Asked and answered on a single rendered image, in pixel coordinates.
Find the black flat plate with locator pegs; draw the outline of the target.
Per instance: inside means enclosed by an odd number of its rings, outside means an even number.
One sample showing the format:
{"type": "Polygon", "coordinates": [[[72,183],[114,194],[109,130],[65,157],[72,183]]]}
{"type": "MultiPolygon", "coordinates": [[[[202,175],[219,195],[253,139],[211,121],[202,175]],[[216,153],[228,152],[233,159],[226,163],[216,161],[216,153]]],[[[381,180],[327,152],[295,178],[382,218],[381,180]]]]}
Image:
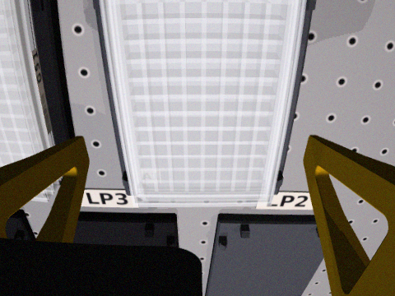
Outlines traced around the black flat plate with locator pegs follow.
{"type": "Polygon", "coordinates": [[[80,211],[73,243],[179,247],[177,215],[80,211]]]}

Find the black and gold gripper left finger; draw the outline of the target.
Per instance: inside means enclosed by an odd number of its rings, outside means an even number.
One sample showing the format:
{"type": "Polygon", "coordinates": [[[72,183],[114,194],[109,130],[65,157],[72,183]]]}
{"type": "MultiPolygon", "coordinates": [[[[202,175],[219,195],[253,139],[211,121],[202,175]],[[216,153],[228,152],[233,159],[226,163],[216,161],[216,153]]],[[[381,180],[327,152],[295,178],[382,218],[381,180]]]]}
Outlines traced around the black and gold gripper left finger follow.
{"type": "Polygon", "coordinates": [[[35,241],[73,243],[89,169],[83,136],[0,167],[0,238],[7,219],[63,175],[52,209],[35,241]]]}

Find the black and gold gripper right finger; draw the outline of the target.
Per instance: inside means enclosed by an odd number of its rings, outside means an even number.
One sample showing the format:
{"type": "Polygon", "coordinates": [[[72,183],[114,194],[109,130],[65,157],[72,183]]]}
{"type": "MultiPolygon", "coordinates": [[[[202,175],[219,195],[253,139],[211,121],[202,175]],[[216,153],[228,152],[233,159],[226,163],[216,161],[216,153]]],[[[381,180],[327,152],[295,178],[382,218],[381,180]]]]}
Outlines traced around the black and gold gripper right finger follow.
{"type": "Polygon", "coordinates": [[[332,296],[395,296],[395,166],[310,135],[304,171],[332,296]],[[388,221],[388,233],[371,260],[343,212],[329,174],[388,221]]]}

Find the black flat plate with corner posts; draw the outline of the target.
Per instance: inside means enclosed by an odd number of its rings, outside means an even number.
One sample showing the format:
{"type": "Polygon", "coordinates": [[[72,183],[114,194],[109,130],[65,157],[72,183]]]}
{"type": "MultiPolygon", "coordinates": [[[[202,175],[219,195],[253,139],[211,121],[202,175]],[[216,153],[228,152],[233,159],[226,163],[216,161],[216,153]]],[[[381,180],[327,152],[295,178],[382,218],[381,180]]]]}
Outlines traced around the black flat plate with corner posts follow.
{"type": "Polygon", "coordinates": [[[314,215],[220,213],[205,296],[301,296],[322,260],[314,215]]]}

